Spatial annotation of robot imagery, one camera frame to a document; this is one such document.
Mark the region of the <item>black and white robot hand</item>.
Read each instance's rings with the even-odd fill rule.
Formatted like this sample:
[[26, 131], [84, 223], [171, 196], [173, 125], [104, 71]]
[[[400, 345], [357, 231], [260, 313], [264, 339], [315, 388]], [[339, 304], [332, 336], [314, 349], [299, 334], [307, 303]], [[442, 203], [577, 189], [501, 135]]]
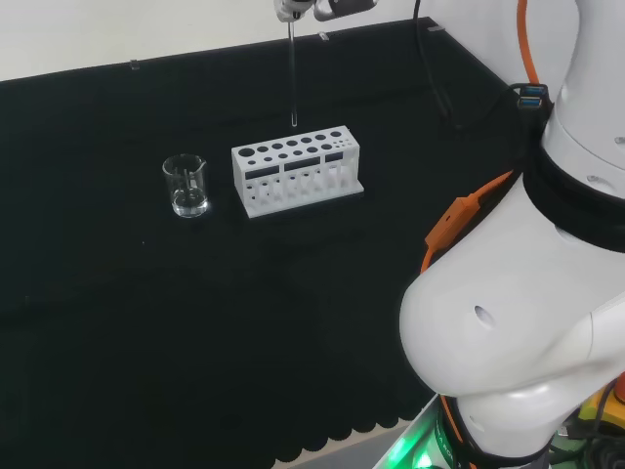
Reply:
[[378, 0], [275, 0], [281, 22], [295, 22], [311, 11], [317, 21], [331, 21], [372, 10]]

